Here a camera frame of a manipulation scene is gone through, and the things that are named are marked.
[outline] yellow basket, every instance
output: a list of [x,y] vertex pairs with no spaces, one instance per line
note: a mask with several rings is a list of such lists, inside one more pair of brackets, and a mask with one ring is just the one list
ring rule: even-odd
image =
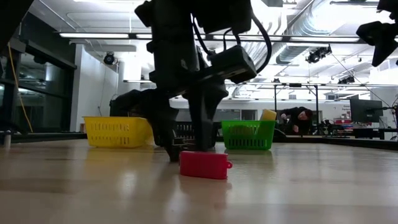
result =
[[139,147],[152,144],[154,135],[144,118],[84,117],[88,144],[97,147]]

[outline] green basket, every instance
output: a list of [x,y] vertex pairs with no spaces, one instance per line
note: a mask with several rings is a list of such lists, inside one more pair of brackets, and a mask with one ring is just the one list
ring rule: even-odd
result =
[[222,121],[227,149],[269,150],[276,121]]

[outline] man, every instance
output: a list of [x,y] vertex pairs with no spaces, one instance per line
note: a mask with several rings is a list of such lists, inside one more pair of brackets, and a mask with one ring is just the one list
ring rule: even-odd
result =
[[281,118],[290,116],[285,134],[308,134],[312,125],[312,110],[305,107],[295,107],[282,111]]

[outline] wooden table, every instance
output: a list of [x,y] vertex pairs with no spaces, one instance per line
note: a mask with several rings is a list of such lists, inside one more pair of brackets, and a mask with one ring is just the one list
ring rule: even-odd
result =
[[[217,151],[224,151],[218,144]],[[226,181],[183,177],[163,150],[86,140],[0,153],[1,223],[397,223],[398,154],[322,144],[234,151]]]

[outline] red block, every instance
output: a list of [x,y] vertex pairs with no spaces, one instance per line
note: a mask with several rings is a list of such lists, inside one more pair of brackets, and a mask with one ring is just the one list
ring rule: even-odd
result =
[[227,169],[232,168],[227,154],[210,152],[180,153],[180,174],[189,177],[202,177],[224,180],[227,178]]

